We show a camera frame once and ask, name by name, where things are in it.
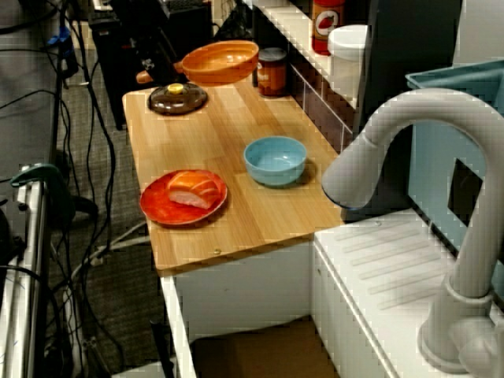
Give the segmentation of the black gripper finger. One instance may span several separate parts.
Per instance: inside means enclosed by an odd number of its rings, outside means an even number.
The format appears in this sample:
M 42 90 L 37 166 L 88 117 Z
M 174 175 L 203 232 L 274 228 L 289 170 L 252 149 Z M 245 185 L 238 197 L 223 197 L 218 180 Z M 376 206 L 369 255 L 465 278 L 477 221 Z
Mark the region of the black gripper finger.
M 140 50 L 142 66 L 156 83 L 174 83 L 179 73 L 174 67 L 177 55 L 171 50 Z

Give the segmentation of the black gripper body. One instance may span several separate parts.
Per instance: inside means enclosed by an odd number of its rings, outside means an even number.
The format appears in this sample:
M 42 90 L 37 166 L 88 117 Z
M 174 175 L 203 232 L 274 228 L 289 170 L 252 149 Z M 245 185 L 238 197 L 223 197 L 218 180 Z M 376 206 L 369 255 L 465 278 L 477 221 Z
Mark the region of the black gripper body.
M 169 60 L 169 47 L 160 26 L 126 27 L 132 47 L 140 60 Z

